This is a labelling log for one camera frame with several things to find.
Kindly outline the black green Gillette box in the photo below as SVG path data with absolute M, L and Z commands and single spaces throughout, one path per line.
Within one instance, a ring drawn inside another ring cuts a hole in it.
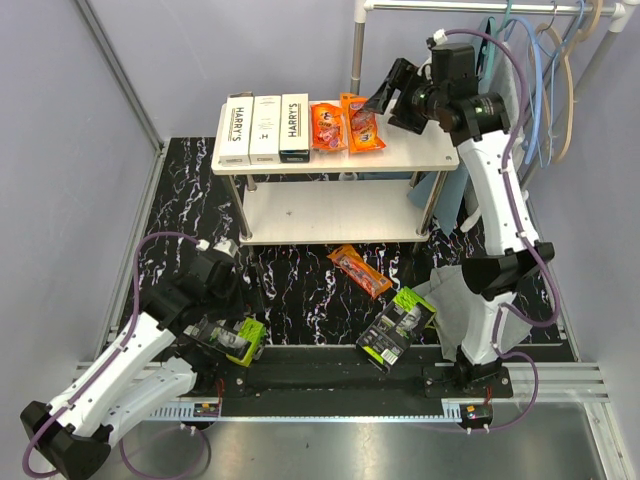
M 183 333 L 209 350 L 224 354 L 237 365 L 249 367 L 258 359 L 266 345 L 266 326 L 260 321 L 246 317 L 244 320 L 207 319 L 188 326 Z
M 431 326 L 436 309 L 414 290 L 402 288 L 356 341 L 367 361 L 387 374 Z

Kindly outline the orange Bic razor pack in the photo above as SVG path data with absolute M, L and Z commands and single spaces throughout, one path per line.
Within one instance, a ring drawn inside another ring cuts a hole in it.
M 345 150 L 343 109 L 330 103 L 311 106 L 312 148 L 326 152 Z

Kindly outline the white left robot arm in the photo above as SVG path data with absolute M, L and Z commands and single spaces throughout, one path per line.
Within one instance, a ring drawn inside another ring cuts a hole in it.
M 48 402 L 20 414 L 32 452 L 54 474 L 89 479 L 123 437 L 175 397 L 203 396 L 223 386 L 216 367 L 246 361 L 259 347 L 241 333 L 259 297 L 238 273 L 231 241 L 196 243 L 191 263 L 139 293 L 132 317 L 94 363 Z

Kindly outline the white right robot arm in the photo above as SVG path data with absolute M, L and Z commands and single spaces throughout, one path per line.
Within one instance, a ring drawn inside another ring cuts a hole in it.
M 520 282 L 544 271 L 554 257 L 531 223 L 510 157 L 517 129 L 511 127 L 504 100 L 482 93 L 471 45 L 449 43 L 431 48 L 430 76 L 404 58 L 394 61 L 365 110 L 389 112 L 390 124 L 420 134 L 435 121 L 449 134 L 465 165 L 481 211 L 485 253 L 459 267 L 432 271 L 426 293 L 446 329 L 459 321 L 466 328 L 456 347 L 448 380 L 466 396 L 486 389 L 499 374 L 504 328 Z

